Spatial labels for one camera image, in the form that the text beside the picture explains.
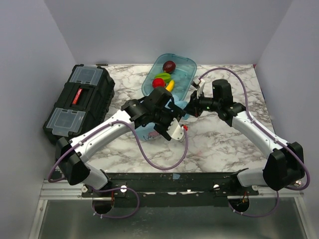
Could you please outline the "yellow fake banana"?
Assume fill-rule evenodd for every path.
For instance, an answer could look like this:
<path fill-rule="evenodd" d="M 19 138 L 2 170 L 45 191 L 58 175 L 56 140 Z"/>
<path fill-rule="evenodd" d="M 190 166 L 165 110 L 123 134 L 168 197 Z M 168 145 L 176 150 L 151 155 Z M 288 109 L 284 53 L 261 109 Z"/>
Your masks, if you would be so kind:
<path fill-rule="evenodd" d="M 166 85 L 165 89 L 169 92 L 172 92 L 175 86 L 174 80 L 170 80 L 170 82 Z"/>

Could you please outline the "light blue plastic bag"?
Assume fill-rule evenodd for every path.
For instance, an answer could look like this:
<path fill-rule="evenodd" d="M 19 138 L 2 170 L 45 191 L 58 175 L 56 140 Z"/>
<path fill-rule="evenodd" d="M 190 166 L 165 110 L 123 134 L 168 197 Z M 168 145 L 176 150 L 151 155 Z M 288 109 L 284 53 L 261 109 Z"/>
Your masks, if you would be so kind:
<path fill-rule="evenodd" d="M 173 95 L 174 103 L 176 106 L 184 109 L 187 105 L 187 101 L 181 100 L 177 95 Z M 149 123 L 145 127 L 140 126 L 135 131 L 139 140 L 150 141 L 160 138 L 161 135 L 154 130 L 154 123 Z"/>

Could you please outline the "red fake apple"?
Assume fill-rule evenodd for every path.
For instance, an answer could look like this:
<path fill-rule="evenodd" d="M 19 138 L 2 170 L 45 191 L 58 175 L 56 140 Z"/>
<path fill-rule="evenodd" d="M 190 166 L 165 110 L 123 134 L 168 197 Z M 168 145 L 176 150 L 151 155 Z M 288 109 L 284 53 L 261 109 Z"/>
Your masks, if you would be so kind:
<path fill-rule="evenodd" d="M 155 78 L 152 81 L 152 87 L 155 89 L 157 87 L 165 87 L 165 81 L 163 80 L 163 78 Z"/>

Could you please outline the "teal transparent plastic tray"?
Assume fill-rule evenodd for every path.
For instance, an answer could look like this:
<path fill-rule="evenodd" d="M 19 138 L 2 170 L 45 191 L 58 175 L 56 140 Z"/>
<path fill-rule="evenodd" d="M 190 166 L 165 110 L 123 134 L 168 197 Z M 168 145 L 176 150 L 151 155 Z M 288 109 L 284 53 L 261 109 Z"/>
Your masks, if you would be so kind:
<path fill-rule="evenodd" d="M 154 90 L 152 81 L 156 74 L 163 72 L 162 66 L 166 61 L 173 61 L 176 64 L 175 71 L 171 73 L 171 80 L 174 80 L 175 86 L 170 93 L 184 100 L 195 76 L 197 65 L 193 60 L 175 54 L 167 53 L 157 58 L 142 84 L 142 93 L 147 96 Z"/>

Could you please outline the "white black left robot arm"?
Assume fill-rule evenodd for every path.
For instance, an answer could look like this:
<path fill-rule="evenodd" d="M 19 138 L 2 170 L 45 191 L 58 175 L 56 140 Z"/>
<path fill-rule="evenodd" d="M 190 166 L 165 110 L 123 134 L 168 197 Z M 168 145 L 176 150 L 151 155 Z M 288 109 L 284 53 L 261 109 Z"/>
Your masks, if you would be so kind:
<path fill-rule="evenodd" d="M 110 193 L 108 177 L 101 169 L 88 164 L 89 159 L 104 146 L 121 135 L 154 123 L 154 130 L 166 140 L 183 140 L 185 129 L 179 121 L 186 112 L 174 103 L 174 98 L 163 87 L 154 89 L 148 96 L 128 100 L 108 120 L 71 140 L 60 138 L 56 143 L 55 164 L 69 185 L 84 183 L 98 196 Z"/>

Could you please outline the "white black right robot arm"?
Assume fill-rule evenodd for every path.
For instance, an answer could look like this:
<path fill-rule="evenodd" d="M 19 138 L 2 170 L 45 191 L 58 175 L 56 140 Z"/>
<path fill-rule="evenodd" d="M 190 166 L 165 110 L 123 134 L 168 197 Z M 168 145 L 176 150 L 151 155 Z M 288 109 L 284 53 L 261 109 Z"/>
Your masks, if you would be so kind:
<path fill-rule="evenodd" d="M 261 125 L 246 107 L 233 100 L 227 80 L 212 82 L 213 96 L 205 97 L 202 88 L 194 91 L 185 107 L 187 114 L 199 117 L 203 111 L 216 112 L 230 127 L 245 135 L 267 158 L 264 168 L 244 169 L 229 183 L 230 191 L 241 195 L 249 186 L 267 186 L 275 191 L 287 188 L 305 176 L 304 152 L 297 143 L 289 143 Z"/>

